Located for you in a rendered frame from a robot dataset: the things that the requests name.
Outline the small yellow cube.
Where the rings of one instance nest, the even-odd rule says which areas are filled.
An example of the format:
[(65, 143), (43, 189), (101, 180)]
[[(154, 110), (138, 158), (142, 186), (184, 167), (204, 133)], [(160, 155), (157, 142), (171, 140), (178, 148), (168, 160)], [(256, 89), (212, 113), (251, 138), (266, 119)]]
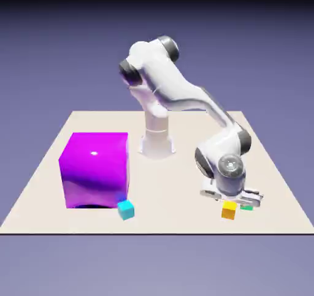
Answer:
[(232, 201), (224, 201), (221, 209), (221, 217), (224, 219), (234, 220), (237, 204)]

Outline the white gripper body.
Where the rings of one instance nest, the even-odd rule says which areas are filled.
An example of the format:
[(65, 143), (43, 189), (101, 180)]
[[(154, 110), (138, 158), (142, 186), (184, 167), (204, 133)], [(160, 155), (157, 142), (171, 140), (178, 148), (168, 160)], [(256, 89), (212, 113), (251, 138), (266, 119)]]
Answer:
[(220, 191), (216, 186), (215, 180), (204, 180), (200, 194), (211, 197), (216, 201), (232, 201), (240, 205), (260, 207), (263, 195), (256, 190), (243, 189), (237, 195), (227, 195)]

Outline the small cyan cube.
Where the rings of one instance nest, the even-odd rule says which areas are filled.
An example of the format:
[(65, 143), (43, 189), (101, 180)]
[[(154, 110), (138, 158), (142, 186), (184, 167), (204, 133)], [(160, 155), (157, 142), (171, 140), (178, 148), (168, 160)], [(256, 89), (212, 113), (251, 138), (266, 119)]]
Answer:
[(135, 215), (134, 206), (129, 200), (117, 203), (117, 209), (121, 219), (124, 221), (133, 218)]

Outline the large magenta box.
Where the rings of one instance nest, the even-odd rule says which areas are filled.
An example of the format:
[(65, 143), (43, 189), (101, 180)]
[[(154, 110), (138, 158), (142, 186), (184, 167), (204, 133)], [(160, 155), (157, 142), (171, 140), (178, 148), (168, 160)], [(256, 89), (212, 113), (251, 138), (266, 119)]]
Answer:
[(67, 208), (115, 208), (128, 198), (128, 133), (74, 132), (58, 162)]

